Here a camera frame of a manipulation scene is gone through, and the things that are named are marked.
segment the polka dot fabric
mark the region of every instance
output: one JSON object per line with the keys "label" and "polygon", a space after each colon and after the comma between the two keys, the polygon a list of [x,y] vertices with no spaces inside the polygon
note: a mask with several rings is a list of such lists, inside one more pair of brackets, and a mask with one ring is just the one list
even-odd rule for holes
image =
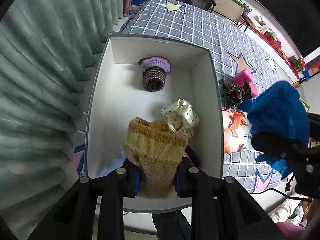
{"label": "polka dot fabric", "polygon": [[150,67],[160,67],[166,74],[171,72],[170,62],[163,57],[148,57],[139,61],[139,67],[146,71]]}
{"label": "polka dot fabric", "polygon": [[179,99],[161,109],[161,113],[167,118],[169,129],[187,138],[193,136],[193,129],[199,123],[199,117],[191,107],[188,101]]}

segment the bed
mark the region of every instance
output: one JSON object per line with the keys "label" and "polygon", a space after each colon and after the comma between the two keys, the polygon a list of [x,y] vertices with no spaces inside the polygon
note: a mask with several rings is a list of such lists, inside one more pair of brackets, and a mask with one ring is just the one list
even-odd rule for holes
{"label": "bed", "polygon": [[[123,34],[144,34],[191,42],[210,50],[218,81],[231,83],[239,61],[252,68],[254,83],[261,94],[279,80],[273,58],[237,26],[192,5],[175,0],[148,0],[121,28]],[[222,108],[229,106],[221,98]],[[225,154],[223,177],[233,176],[249,192],[275,187],[281,174],[267,163],[256,163],[257,151]]]}

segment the yellow star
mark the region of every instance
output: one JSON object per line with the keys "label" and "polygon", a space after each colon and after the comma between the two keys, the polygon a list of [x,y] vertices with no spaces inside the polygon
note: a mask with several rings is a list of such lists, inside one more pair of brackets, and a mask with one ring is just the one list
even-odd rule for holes
{"label": "yellow star", "polygon": [[255,70],[246,63],[242,54],[240,54],[239,57],[236,57],[232,54],[230,54],[230,56],[237,63],[236,74],[244,69],[249,70],[249,72],[251,72],[251,73],[255,73]]}
{"label": "yellow star", "polygon": [[182,7],[183,5],[173,4],[169,1],[167,1],[166,4],[159,4],[159,5],[161,5],[162,7],[166,7],[168,12],[178,11],[178,12],[184,13],[183,11],[180,10],[180,7]]}

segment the green object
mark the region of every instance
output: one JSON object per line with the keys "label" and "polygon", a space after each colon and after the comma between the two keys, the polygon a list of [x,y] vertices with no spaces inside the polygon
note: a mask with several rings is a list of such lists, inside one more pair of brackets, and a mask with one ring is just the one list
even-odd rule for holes
{"label": "green object", "polygon": [[296,68],[296,70],[303,71],[303,67],[301,65],[300,60],[296,57],[296,55],[292,56],[292,65]]}

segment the purple crocheted hat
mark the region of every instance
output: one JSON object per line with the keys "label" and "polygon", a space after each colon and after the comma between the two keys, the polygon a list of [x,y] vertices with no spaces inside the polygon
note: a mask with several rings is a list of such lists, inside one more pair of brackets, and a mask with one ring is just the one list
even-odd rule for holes
{"label": "purple crocheted hat", "polygon": [[143,58],[139,61],[139,67],[144,70],[143,88],[150,92],[160,91],[164,87],[166,75],[171,71],[170,62],[163,57]]}

